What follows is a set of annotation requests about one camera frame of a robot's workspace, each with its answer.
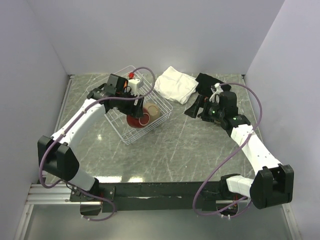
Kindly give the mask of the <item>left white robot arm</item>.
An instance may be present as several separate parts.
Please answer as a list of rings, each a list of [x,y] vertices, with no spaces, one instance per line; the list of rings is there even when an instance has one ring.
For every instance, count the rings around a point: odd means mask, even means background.
[[[143,118],[144,98],[138,94],[140,80],[110,74],[106,83],[91,90],[76,114],[50,137],[37,142],[39,169],[82,189],[88,201],[100,195],[98,180],[80,168],[75,149],[92,124],[116,108],[124,115]]]

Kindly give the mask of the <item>tan floral bowl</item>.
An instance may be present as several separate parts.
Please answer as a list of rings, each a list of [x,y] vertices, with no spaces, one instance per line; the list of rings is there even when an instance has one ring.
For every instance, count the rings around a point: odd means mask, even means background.
[[[153,102],[147,102],[143,105],[143,107],[147,110],[147,113],[149,114],[149,123],[153,123],[161,116],[161,110]]]

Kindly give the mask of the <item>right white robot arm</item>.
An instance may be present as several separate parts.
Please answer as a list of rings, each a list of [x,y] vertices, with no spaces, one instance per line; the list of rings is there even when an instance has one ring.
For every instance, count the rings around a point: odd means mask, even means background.
[[[238,144],[250,162],[255,177],[238,173],[222,176],[219,193],[224,199],[235,194],[252,200],[257,209],[290,203],[293,199],[294,170],[283,165],[265,147],[245,115],[239,114],[237,96],[232,91],[214,93],[211,97],[198,95],[193,105],[185,111],[191,118],[216,123]]]

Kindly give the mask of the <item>red ceramic bowl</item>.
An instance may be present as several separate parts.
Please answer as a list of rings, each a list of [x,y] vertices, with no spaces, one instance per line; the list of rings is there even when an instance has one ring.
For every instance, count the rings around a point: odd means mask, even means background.
[[[147,112],[143,113],[143,117],[135,118],[130,115],[126,116],[127,124],[136,129],[144,128],[150,122],[150,115]]]

